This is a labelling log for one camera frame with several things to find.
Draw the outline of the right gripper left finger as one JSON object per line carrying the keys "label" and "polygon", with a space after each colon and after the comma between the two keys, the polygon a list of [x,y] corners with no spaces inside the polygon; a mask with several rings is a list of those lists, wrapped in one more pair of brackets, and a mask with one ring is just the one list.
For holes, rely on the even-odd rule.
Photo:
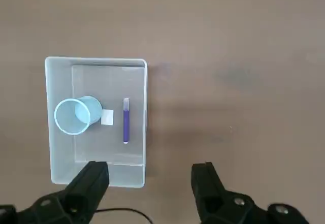
{"label": "right gripper left finger", "polygon": [[61,191],[17,211],[1,205],[1,223],[90,223],[109,186],[106,162],[89,162]]}

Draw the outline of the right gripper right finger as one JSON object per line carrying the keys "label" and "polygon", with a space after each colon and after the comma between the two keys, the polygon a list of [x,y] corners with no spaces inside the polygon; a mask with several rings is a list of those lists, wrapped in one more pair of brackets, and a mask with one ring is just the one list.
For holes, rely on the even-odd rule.
{"label": "right gripper right finger", "polygon": [[201,223],[308,223],[295,207],[273,203],[266,210],[245,194],[223,186],[211,162],[194,164],[191,187]]}

